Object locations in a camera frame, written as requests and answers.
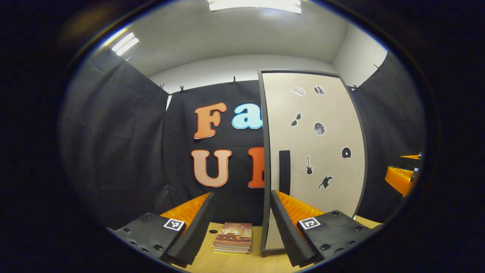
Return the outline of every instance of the stack of books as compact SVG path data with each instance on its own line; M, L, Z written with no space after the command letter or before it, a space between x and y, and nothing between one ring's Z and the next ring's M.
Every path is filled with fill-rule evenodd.
M216 253L249 253L253 226L251 223L224 223L212 250Z

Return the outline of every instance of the ridged orange pad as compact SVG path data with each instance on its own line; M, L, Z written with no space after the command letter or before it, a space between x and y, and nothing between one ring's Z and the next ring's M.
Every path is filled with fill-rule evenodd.
M413 171L389 166L384 179L400 194L405 196L411 186L411 176L413 176Z
M196 197L190 201L187 201L179 206L172 208L169 211L166 211L160 214L160 216L184 221L185 224L187 225L185 230L187 230L190 224L192 223L192 220L194 219L195 215L197 214L200 207L205 202L208 196L209 196L209 193Z
M286 213L291 219L291 222L295 225L296 230L300 232L300 229L296 224L298 221L307 219L310 217L315 217L322 215L324 212L318 210L312 206L309 206L298 199L291 197L290 195L284 194L283 192L275 190L276 194L278 195L279 199L281 200L283 207L286 210Z
M413 159L419 159L419 155L402 155L401 157L407 157L407 158L413 158Z

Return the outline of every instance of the wooden table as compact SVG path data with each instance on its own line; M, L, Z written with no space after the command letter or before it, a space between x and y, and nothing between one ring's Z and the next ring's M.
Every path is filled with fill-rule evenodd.
M259 246L261 244L262 227L253 226L253 239L251 251L248 254L220 254L212 251L219 230L223 224L209 223L206 237L200 247L199 253L195 256L192 265L181 268L193 273L247 273L247 272L274 272L291 273L305 267L291 266L287 254L271 255L262 257ZM209 233L209 230L217 230L216 234Z

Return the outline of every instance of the fluorescent light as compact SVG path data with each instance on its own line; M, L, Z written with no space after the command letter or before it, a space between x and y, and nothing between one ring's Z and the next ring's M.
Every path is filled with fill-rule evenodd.
M112 49L114 51L117 51L118 49L120 49L120 47L122 47L124 44L126 44L126 42L128 42L130 39L132 39L133 37L135 37L135 35L133 34L133 32L130 32L128 35L126 35L123 39L121 39L121 41L117 42L117 44L115 44Z
M126 45L122 46L117 52L116 54L118 54L118 56L120 56L121 54L125 53L127 50L129 50L132 46L138 44L139 40L137 38L133 38L132 40L130 40L130 42L126 43Z
M207 0L211 11L233 8L268 8L301 14L300 0Z
M126 32L126 29L122 29L118 32L116 32L115 34L113 34L111 37L109 37L103 44L103 46L107 46L109 44L111 44L116 38L118 38L121 34L125 33Z

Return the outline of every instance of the black curtain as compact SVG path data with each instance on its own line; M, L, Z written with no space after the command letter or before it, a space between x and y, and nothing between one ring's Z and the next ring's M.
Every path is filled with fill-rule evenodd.
M64 168L107 227L155 210L167 97L110 49L86 60L68 87L59 120Z
M163 167L167 185L158 199L158 212L169 210L207 192L218 194L213 222L250 222L262 225L264 189L249 188L253 161L248 150L263 147L262 128L236 129L232 126L234 109L244 103L260 106L259 82L243 81L208 85L172 94L167 109L163 136ZM223 102L227 110L221 113L221 123L212 128L212 137L194 139L197 114L200 107ZM211 188L200 184L194 176L193 150L207 150L207 175L216 177L217 158L214 151L232 151L228 159L229 177L225 185Z
M401 155L425 152L424 105L413 79L390 52L353 98L365 132L368 160L357 215L385 222L403 198L384 180L387 167L396 166Z

